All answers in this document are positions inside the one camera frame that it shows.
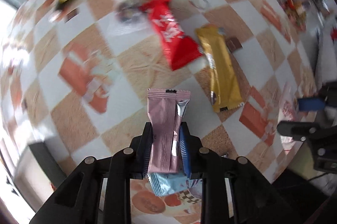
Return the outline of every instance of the table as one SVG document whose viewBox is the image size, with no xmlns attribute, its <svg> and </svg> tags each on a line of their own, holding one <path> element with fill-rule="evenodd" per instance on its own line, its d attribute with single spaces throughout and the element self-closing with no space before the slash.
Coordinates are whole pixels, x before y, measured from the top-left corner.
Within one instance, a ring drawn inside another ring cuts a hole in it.
<svg viewBox="0 0 337 224">
<path fill-rule="evenodd" d="M 210 103 L 206 59 L 171 71 L 150 25 L 111 36 L 115 7 L 114 0 L 75 0 L 71 10 L 76 11 L 55 22 L 49 21 L 53 5 L 48 0 L 28 0 L 18 10 L 2 45 L 0 85 L 4 128 L 19 153 L 28 142 L 43 139 L 67 174 L 87 156 L 110 157 L 127 147 L 149 121 L 147 88 L 175 88 L 191 91 L 183 118 L 191 134 L 220 155 L 246 156 L 274 181 L 301 146 L 295 143 L 285 152 L 275 129 L 284 85 L 288 82 L 297 97 L 316 88 L 302 42 L 277 1 L 172 0 L 173 14 L 195 40 L 195 28 L 213 23 L 242 44 L 231 60 L 246 103 L 219 114 Z M 263 8 L 282 23 L 281 28 L 261 15 Z M 83 55 L 95 63 L 89 76 L 100 80 L 94 93 L 97 103 L 79 95 L 86 81 L 75 71 L 84 65 L 78 59 Z M 120 71 L 113 84 L 108 69 L 112 61 Z M 301 117 L 314 121 L 315 115 Z M 131 182 L 135 223 L 200 220 L 197 194 L 158 198 L 149 190 L 146 180 Z"/>
</svg>

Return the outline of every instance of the black cable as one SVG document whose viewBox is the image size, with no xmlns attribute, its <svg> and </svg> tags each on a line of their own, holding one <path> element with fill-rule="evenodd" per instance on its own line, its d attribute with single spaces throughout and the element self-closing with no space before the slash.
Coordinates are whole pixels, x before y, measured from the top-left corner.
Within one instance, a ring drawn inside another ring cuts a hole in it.
<svg viewBox="0 0 337 224">
<path fill-rule="evenodd" d="M 303 184 L 305 184 L 305 183 L 308 183 L 308 182 L 310 182 L 310 181 L 312 181 L 312 180 L 315 180 L 315 179 L 317 179 L 317 178 L 320 178 L 320 177 L 322 177 L 322 176 L 325 176 L 325 175 L 327 175 L 327 174 L 329 174 L 329 173 L 324 173 L 324 174 L 315 176 L 315 177 L 313 177 L 313 178 L 311 178 L 311 179 L 309 179 L 309 180 L 306 180 L 306 181 L 304 181 L 304 182 L 302 182 L 302 183 L 298 183 L 298 184 L 291 185 L 291 186 L 287 186 L 287 187 L 276 188 L 276 189 L 277 189 L 277 190 L 283 190 L 283 189 L 288 189 L 288 188 L 297 187 L 297 186 L 303 185 Z"/>
</svg>

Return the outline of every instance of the metal screw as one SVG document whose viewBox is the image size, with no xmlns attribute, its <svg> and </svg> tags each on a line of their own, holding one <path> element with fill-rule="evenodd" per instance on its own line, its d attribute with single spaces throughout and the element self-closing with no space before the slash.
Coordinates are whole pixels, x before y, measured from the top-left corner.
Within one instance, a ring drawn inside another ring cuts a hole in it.
<svg viewBox="0 0 337 224">
<path fill-rule="evenodd" d="M 132 149 L 132 148 L 125 148 L 124 150 L 123 150 L 123 153 L 124 154 L 132 154 L 134 152 L 134 150 Z"/>
<path fill-rule="evenodd" d="M 239 157 L 238 158 L 238 162 L 240 164 L 247 164 L 248 163 L 248 160 L 245 158 L 245 157 Z"/>
<path fill-rule="evenodd" d="M 319 156 L 323 156 L 323 155 L 325 154 L 325 149 L 324 149 L 324 148 L 318 149 L 317 154 L 318 154 Z"/>
<path fill-rule="evenodd" d="M 201 147 L 199 149 L 199 153 L 207 154 L 209 152 L 210 152 L 210 150 L 208 148 L 206 148 L 206 147 Z"/>
<path fill-rule="evenodd" d="M 84 160 L 84 162 L 85 162 L 86 164 L 92 164 L 92 163 L 94 163 L 94 161 L 95 161 L 95 158 L 93 158 L 93 157 L 87 157 L 87 158 Z"/>
</svg>

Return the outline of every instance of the red package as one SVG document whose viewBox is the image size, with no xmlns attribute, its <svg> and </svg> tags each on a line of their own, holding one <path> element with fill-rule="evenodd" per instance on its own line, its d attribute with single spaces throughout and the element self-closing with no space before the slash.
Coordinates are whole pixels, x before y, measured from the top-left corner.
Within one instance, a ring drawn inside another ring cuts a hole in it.
<svg viewBox="0 0 337 224">
<path fill-rule="evenodd" d="M 177 70 L 202 56 L 198 44 L 181 29 L 168 6 L 170 0 L 153 0 L 141 6 L 149 10 L 149 19 L 161 36 L 164 55 L 171 66 Z"/>
</svg>

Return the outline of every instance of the light blue candy wrapper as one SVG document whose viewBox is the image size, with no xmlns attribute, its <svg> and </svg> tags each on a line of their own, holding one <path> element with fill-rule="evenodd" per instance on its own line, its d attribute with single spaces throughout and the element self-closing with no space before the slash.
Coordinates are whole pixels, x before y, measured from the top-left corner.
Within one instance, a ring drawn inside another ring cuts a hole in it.
<svg viewBox="0 0 337 224">
<path fill-rule="evenodd" d="M 202 183 L 202 180 L 188 179 L 182 170 L 176 174 L 148 173 L 147 175 L 156 196 L 171 195 Z"/>
</svg>

